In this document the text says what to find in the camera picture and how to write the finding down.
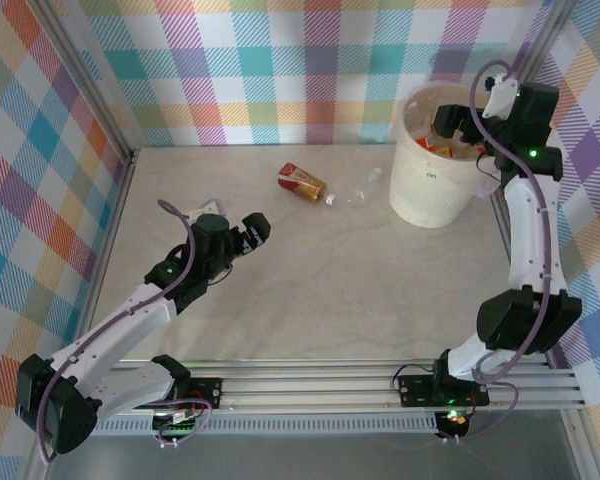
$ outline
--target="purple cable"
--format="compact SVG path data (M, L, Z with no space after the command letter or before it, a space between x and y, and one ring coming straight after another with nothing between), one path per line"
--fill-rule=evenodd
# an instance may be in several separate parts
M476 92L478 90L478 82L484 73L491 67L495 65L500 65L507 69L507 75L505 77L508 78L511 75L512 69L511 66L503 60L492 60L485 64L473 79L473 83L471 84L471 93L469 94L469 107L471 110L471 117L473 118L476 127L484 137L485 141L490 143L496 150L500 151L503 155L507 156L513 163L515 163L520 169L524 172L524 174L529 179L531 183L531 187L538 199L538 204L540 205L540 213L542 215L542 230L544 237L544 273L543 273L543 291L542 291L542 301L540 302L540 310L538 312L538 317L536 318L531 330L529 330L529 334L520 345L518 351L513 355L511 360L507 362L504 367L502 367L496 374L486 375L480 370L480 365L486 359L481 359L478 362L477 368L474 369L473 375L474 379L481 384L494 384L501 378L503 378L507 373L511 371L513 366L518 363L518 361L525 354L531 342L538 335L538 331L542 326L542 321L547 313L547 308L549 307L549 296L551 295L551 223L549 221L549 212L547 210L547 201L544 198L544 194L542 193L542 188L540 188L540 184L538 183L538 179L531 171L531 169L524 163L518 156L516 156L513 152L509 151L504 145L498 142L493 136L487 131L485 126L478 115L478 111L476 110Z
M205 417L205 419L203 420L203 422L200 425L198 425L196 428L194 428L191 432L187 433L184 437L174 441L173 442L174 447L177 447L179 444L186 442L191 437L193 437L196 433L198 433L198 430L202 430L204 427L207 426L207 424L211 420L211 415L213 413L213 405L211 405L211 402L209 402L208 400L205 400L203 398L183 398L183 399L179 399L179 400L164 400L164 401L151 402L151 403L146 404L146 405L153 406L153 407L170 407L172 405L180 405L181 403L193 403L193 404L198 404L198 405L204 405L209 410L209 413L207 413L207 416ZM167 442L162 437L162 432L164 432L164 427L161 427L160 430L158 430L157 439L160 442L160 445L164 446Z
M189 253L189 259L187 260L187 265L185 266L185 268L182 271L182 273L180 274L180 276L171 285L166 287L164 290L156 293L154 296L152 296L151 298L148 298L147 300L138 302L133 307L131 307L129 310L125 310L125 311L118 313L111 320L107 321L102 327L98 328L95 332L93 332L93 334L89 338L87 338L84 342L82 342L82 344L78 348L76 348L76 350L73 352L72 356L77 358L76 361L79 361L78 357L80 355L82 355L82 353L98 337L100 337L100 335L102 335L104 332L106 332L109 328L111 328L113 325L115 325L120 320L125 318L127 315L133 315L136 312L136 310L144 308L147 305L149 305L149 304L155 302L156 300L167 295L171 290L176 288L189 274L189 271L191 270L191 267L193 266L193 259L195 257L195 252L196 252L195 237L193 236L193 231L191 230L191 226L189 225L189 218L186 215L184 215L183 213L181 213L180 210L178 210L176 207L171 205L166 200L158 200L158 205L160 205L160 207L167 213L178 217L180 219L180 221L182 222L182 224L184 225L185 229L187 230L187 237L189 238L189 246L190 246L190 253ZM53 453L51 453L51 455L49 455L49 453L47 452L47 449L45 447L45 440L44 440L44 426L47 421L47 408L49 407L49 397L51 396L51 391L56 386L56 384L58 383L60 378L62 377L62 374L67 370L67 368L69 368L70 365L72 365L71 359L67 359L60 366L60 368L58 368L58 371L56 371L56 373L53 375L53 377L51 377L51 381L47 385L47 388L45 388L44 393L42 394L42 398L40 399L40 407L38 408L38 417L36 418L36 436L38 438L38 450L40 451L40 457L42 458L42 461L45 465L49 465L56 458L56 452L53 452Z

